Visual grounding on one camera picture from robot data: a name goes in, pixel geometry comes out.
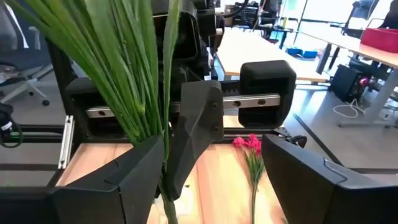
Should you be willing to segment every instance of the red box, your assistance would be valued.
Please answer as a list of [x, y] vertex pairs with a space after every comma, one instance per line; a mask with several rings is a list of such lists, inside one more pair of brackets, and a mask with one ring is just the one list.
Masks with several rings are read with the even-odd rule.
[[361, 44], [386, 52], [398, 53], [398, 30], [367, 28], [362, 36]]

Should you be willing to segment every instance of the white desk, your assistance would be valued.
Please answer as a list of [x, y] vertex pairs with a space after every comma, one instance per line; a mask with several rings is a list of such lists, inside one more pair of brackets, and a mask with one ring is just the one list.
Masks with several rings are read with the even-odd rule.
[[380, 121], [379, 113], [383, 109], [387, 100], [389, 99], [394, 88], [398, 85], [398, 54], [385, 52], [383, 50], [375, 49], [367, 45], [360, 43], [360, 40], [347, 37], [343, 35], [328, 35], [328, 34], [313, 34], [303, 32], [310, 37], [316, 38], [318, 40], [323, 40], [328, 43], [321, 60], [318, 64], [317, 72], [321, 73], [325, 68], [326, 61], [330, 55], [330, 50], [332, 45], [337, 45], [343, 49], [347, 49], [358, 55], [370, 58], [374, 61], [384, 63], [390, 67], [394, 68], [394, 71], [389, 75], [384, 86], [379, 91], [376, 99], [372, 102], [372, 106], [364, 115], [363, 119], [357, 119], [350, 122], [340, 122], [339, 126], [393, 126], [395, 123], [391, 121]]
[[251, 32], [226, 30], [221, 46], [218, 48], [217, 57], [226, 78], [239, 76], [244, 63], [285, 60], [296, 72], [297, 80], [320, 83], [327, 81], [327, 78], [305, 68], [301, 61]]

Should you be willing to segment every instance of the bouquet of green stems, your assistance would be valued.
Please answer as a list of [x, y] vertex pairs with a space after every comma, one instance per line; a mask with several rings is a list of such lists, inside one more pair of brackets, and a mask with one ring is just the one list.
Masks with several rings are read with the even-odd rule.
[[[169, 104], [172, 56], [178, 36], [180, 1], [169, 0], [163, 44], [163, 94], [150, 0], [5, 0], [85, 71], [136, 146], [162, 134], [163, 175], [169, 156]], [[160, 114], [160, 100], [164, 115]], [[177, 223], [162, 177], [159, 189], [169, 223]]]
[[252, 186], [251, 223], [254, 224], [257, 188], [262, 174], [265, 171], [264, 161], [261, 156], [261, 141], [257, 139], [255, 134], [250, 134], [248, 141], [238, 137], [233, 141], [233, 145], [235, 148], [242, 150], [244, 160], [249, 169], [250, 182]]

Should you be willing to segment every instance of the screw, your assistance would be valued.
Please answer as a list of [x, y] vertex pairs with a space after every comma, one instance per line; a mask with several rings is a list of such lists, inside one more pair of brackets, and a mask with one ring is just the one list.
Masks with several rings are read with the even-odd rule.
[[241, 102], [235, 101], [235, 102], [233, 103], [233, 105], [236, 106], [236, 107], [241, 106]]
[[264, 105], [264, 104], [266, 103], [266, 101], [263, 100], [263, 99], [261, 99], [261, 100], [259, 100], [257, 103], [258, 103], [258, 105]]

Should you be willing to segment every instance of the computer tower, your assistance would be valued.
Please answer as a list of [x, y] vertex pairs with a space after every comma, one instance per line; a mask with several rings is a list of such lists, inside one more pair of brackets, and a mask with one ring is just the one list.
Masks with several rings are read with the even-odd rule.
[[343, 102], [351, 103], [354, 99], [359, 99], [366, 88], [366, 85], [360, 82], [363, 78], [370, 79], [371, 74], [356, 68], [339, 65], [329, 90]]

